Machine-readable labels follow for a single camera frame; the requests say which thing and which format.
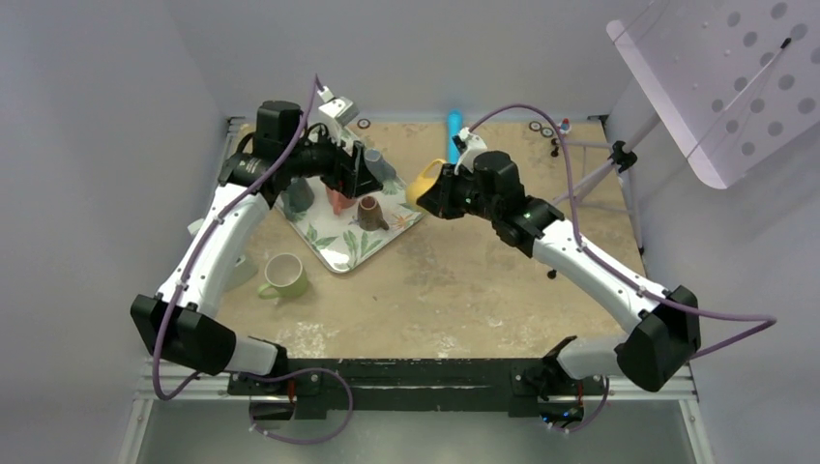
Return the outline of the yellow mug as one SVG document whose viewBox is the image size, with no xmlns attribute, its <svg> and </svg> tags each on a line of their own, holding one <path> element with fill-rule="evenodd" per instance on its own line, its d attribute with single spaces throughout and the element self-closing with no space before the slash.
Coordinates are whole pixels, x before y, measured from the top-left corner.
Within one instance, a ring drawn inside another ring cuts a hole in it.
<svg viewBox="0 0 820 464">
<path fill-rule="evenodd" d="M 421 196 L 428 192 L 436 183 L 441 168 L 447 162 L 444 159 L 434 159 L 422 172 L 405 188 L 406 203 L 414 210 L 420 211 L 422 208 L 417 204 Z"/>
</svg>

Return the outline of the pink mug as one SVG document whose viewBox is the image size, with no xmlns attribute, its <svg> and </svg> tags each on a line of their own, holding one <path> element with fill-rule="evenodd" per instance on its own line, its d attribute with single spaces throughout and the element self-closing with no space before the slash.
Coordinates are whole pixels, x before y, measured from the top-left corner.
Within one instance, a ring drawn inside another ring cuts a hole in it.
<svg viewBox="0 0 820 464">
<path fill-rule="evenodd" d="M 337 217 L 340 216 L 344 210 L 351 208 L 352 206 L 355 206 L 357 204 L 356 198 L 347 197 L 342 193 L 328 187 L 325 187 L 325 191 L 332 212 Z"/>
</svg>

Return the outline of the brown small mug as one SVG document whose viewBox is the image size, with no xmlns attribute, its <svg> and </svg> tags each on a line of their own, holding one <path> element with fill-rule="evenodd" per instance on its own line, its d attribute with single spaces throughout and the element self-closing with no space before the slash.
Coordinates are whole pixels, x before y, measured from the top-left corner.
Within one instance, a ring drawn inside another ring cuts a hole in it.
<svg viewBox="0 0 820 464">
<path fill-rule="evenodd" d="M 390 229 L 384 218 L 381 205 L 372 195 L 363 196 L 360 199 L 357 209 L 357 222 L 367 232 Z"/>
</svg>

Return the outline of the light green mug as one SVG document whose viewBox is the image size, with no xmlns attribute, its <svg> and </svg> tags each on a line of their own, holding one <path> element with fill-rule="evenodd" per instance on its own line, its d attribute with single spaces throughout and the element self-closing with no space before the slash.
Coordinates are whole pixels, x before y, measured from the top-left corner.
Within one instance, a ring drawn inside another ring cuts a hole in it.
<svg viewBox="0 0 820 464">
<path fill-rule="evenodd" d="M 292 253 L 273 256 L 264 268 L 266 282 L 257 289 L 262 300 L 297 298 L 308 290 L 308 277 L 299 257 Z"/>
</svg>

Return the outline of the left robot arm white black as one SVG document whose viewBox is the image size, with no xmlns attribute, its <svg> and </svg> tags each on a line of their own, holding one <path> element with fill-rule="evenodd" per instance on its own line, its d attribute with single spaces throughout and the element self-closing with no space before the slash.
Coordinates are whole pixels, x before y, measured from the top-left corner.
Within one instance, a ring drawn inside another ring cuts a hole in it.
<svg viewBox="0 0 820 464">
<path fill-rule="evenodd" d="M 261 104 L 254 134 L 224 163 L 209 212 L 181 262 L 154 295 L 133 300 L 132 320 L 156 362 L 209 375 L 247 372 L 266 395 L 285 389 L 281 347 L 217 322 L 221 295 L 253 230 L 293 180 L 317 178 L 348 198 L 382 188 L 366 167 L 364 144 L 347 128 L 357 115 L 349 99 L 329 97 L 318 108 L 319 131 L 309 133 L 296 103 Z"/>
</svg>

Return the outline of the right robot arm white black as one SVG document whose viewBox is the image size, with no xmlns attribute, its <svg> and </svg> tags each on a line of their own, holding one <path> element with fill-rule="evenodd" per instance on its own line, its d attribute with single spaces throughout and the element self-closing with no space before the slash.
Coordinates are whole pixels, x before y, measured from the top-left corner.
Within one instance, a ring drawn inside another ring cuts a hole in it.
<svg viewBox="0 0 820 464">
<path fill-rule="evenodd" d="M 699 349 L 696 303 L 684 286 L 668 291 L 603 252 L 554 206 L 526 193 L 516 164 L 504 152 L 478 155 L 471 169 L 442 160 L 436 176 L 420 174 L 408 186 L 408 203 L 441 219 L 471 215 L 488 220 L 499 239 L 549 267 L 583 290 L 620 325 L 624 336 L 565 338 L 543 361 L 542 378 L 565 393 L 594 375 L 625 376 L 658 392 Z"/>
</svg>

